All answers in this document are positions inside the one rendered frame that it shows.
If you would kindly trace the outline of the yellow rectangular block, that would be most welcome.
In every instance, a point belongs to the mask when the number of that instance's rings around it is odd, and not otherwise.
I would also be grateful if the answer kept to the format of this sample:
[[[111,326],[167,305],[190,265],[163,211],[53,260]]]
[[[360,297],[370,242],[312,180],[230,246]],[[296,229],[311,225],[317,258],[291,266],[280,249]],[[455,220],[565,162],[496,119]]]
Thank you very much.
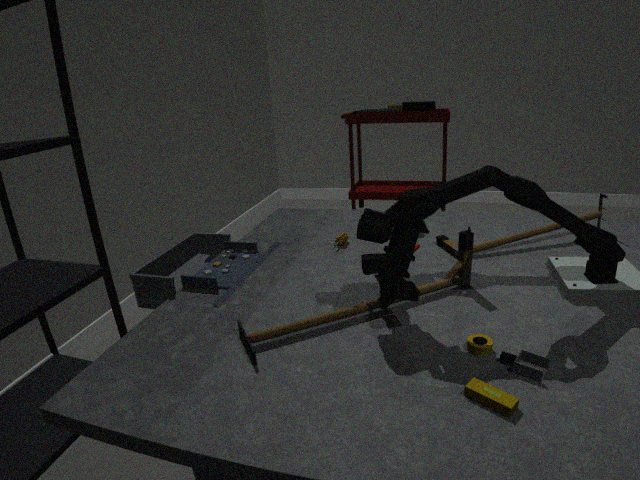
[[[519,398],[476,378],[465,386],[465,395],[509,418],[519,406]]]

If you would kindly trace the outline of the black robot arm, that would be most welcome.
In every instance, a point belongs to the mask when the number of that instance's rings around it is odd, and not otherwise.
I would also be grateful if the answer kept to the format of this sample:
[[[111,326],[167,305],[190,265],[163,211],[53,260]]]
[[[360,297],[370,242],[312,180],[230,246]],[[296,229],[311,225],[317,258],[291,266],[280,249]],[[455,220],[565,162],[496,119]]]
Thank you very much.
[[[401,193],[398,201],[386,213],[365,208],[358,223],[357,239],[383,244],[391,238],[389,244],[393,248],[413,252],[419,232],[429,233],[424,221],[426,217],[445,204],[490,186],[504,191],[510,201],[547,216],[575,234],[577,238],[573,243],[592,254],[587,260],[584,275],[593,284],[618,283],[615,279],[617,264],[623,261],[626,253],[617,244],[616,235],[584,222],[553,202],[536,182],[513,177],[490,165],[437,186]],[[392,263],[392,254],[390,257],[381,253],[362,255],[365,275],[385,272],[384,275],[389,278]]]

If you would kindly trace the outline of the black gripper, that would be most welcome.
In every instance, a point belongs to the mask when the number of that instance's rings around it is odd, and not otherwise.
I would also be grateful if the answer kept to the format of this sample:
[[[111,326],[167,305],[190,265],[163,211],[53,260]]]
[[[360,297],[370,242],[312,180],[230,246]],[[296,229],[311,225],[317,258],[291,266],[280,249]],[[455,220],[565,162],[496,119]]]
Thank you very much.
[[[375,275],[380,283],[380,309],[385,310],[395,299],[417,301],[420,290],[412,281],[408,282],[403,279],[409,279],[410,277],[407,271],[410,261],[415,261],[414,251],[400,251],[390,246],[390,244],[385,246],[384,251],[388,257],[390,257],[390,254],[393,255],[393,263],[389,278],[384,275],[385,272]]]

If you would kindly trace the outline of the long wooden-handled scraper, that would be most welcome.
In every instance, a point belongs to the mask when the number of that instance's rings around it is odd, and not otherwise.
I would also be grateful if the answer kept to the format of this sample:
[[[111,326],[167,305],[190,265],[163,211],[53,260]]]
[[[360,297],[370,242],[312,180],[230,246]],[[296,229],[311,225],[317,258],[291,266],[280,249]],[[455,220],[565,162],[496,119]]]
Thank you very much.
[[[459,232],[458,261],[444,277],[445,279],[419,286],[420,295],[441,290],[454,285],[460,287],[469,286],[471,283],[471,268],[473,256],[474,233],[468,230]],[[457,275],[457,276],[456,276]],[[379,299],[355,305],[345,309],[337,310],[323,315],[316,315],[301,319],[291,323],[276,326],[256,333],[246,335],[240,321],[237,321],[239,333],[247,347],[252,359],[257,364],[256,355],[251,343],[256,343],[266,339],[277,338],[286,334],[325,324],[331,321],[370,311],[379,308]]]

